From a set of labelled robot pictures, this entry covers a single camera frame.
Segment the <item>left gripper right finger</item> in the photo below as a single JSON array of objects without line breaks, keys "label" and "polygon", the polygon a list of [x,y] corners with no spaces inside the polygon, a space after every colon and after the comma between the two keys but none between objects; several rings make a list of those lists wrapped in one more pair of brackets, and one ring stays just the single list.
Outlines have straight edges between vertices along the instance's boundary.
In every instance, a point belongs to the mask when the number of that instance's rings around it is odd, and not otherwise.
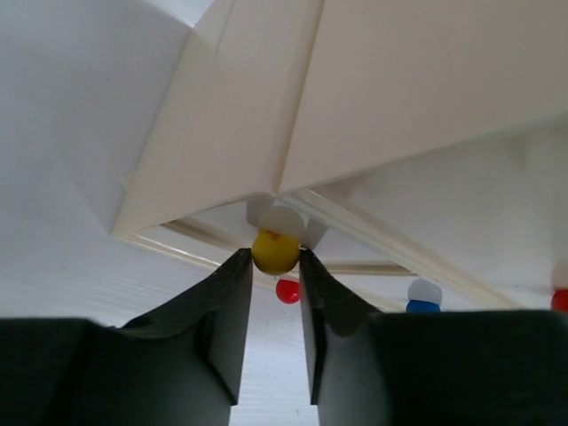
[{"label": "left gripper right finger", "polygon": [[299,269],[320,424],[566,424],[564,313],[385,313],[312,251],[302,251]]}]

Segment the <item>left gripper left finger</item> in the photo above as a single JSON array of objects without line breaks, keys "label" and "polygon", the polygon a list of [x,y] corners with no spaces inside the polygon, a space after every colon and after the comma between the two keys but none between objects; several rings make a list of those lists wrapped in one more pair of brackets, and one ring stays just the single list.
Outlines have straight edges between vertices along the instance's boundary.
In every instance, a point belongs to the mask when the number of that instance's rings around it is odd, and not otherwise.
[{"label": "left gripper left finger", "polygon": [[2,424],[226,425],[239,399],[252,278],[241,248],[122,327],[3,319]]}]

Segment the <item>small drawer yellow knob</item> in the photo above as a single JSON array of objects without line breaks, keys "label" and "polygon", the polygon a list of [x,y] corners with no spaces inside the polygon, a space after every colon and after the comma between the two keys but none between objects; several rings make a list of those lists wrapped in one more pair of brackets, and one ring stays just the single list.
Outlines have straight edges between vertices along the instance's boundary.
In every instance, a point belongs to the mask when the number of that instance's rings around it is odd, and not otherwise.
[{"label": "small drawer yellow knob", "polygon": [[249,248],[257,270],[269,276],[299,273],[311,250],[337,275],[403,276],[407,268],[326,225],[271,193],[200,190],[127,196],[114,235],[195,264],[216,267]]}]

